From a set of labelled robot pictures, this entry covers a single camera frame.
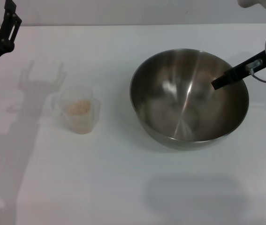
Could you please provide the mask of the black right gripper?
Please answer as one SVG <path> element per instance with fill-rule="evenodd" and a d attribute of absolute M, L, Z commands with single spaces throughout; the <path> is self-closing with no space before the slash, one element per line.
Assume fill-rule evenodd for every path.
<path fill-rule="evenodd" d="M 218 90 L 224 86 L 232 85 L 235 81 L 242 80 L 266 68 L 265 50 L 224 72 L 222 76 L 211 82 L 213 88 Z"/>

